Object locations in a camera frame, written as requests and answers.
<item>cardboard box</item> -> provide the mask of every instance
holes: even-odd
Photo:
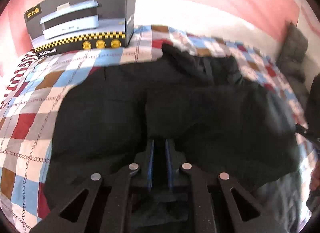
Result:
[[[127,47],[135,0],[44,0],[24,13],[39,58],[72,50]]]

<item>yellow label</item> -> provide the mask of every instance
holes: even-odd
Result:
[[[111,48],[119,48],[121,46],[120,40],[114,39],[111,41]]]
[[[96,48],[105,48],[105,47],[106,47],[106,43],[104,42],[104,40],[97,40]]]
[[[37,6],[31,8],[30,10],[25,12],[25,16],[26,16],[27,21],[33,19],[38,14],[41,14],[40,4],[38,4]]]
[[[83,49],[91,49],[91,43],[89,41],[85,41],[82,44]]]

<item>triangular cutout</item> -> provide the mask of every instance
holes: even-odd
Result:
[[[234,200],[236,201],[242,221],[246,222],[260,216],[260,212],[256,210],[235,188],[231,189]]]
[[[61,213],[60,217],[70,221],[70,222],[77,222],[82,207],[84,205],[85,200],[89,191],[85,189],[82,191]]]

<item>yellow checkered stripe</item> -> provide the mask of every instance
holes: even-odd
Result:
[[[55,46],[59,46],[62,44],[67,44],[67,43],[73,43],[77,41],[82,41],[82,40],[97,40],[97,39],[125,39],[125,32],[122,31],[113,31],[113,32],[97,32],[97,33],[89,33],[89,34],[82,34],[82,35],[77,35],[74,37],[70,38],[65,38],[62,40],[56,40],[54,42],[42,45],[40,47],[35,48],[36,52],[48,49],[48,48],[53,48]]]

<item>checkered blanket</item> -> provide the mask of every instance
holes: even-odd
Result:
[[[232,54],[243,76],[277,93],[291,106],[296,121],[306,125],[303,110],[274,62],[241,42],[197,37],[152,25],[136,27],[128,48],[73,51],[41,60],[30,51],[18,66],[0,111],[0,208],[20,232],[30,231],[49,213],[43,188],[57,112],[68,91],[97,68],[156,60],[162,55],[163,42],[191,55]],[[315,155],[311,143],[299,135],[297,141],[303,157],[300,166],[303,227],[310,217],[305,201]]]

